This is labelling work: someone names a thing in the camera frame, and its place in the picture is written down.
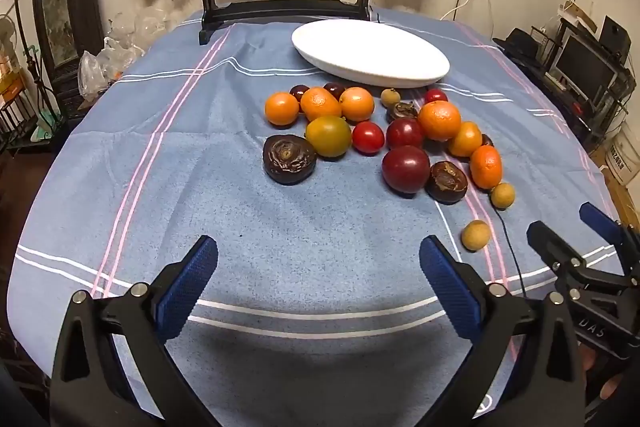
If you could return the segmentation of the right human hand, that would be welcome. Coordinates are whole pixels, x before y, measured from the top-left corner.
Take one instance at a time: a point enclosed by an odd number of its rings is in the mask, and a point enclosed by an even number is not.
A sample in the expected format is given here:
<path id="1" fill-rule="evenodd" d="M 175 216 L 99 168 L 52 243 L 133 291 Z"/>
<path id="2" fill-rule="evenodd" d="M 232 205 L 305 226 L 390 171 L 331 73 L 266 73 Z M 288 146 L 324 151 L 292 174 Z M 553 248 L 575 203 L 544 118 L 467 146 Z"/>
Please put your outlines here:
<path id="1" fill-rule="evenodd" d="M 578 352 L 582 357 L 582 370 L 586 383 L 586 402 L 606 400 L 616 390 L 623 378 L 622 374 L 614 375 L 617 369 L 615 362 L 611 362 L 608 355 L 581 343 Z"/>

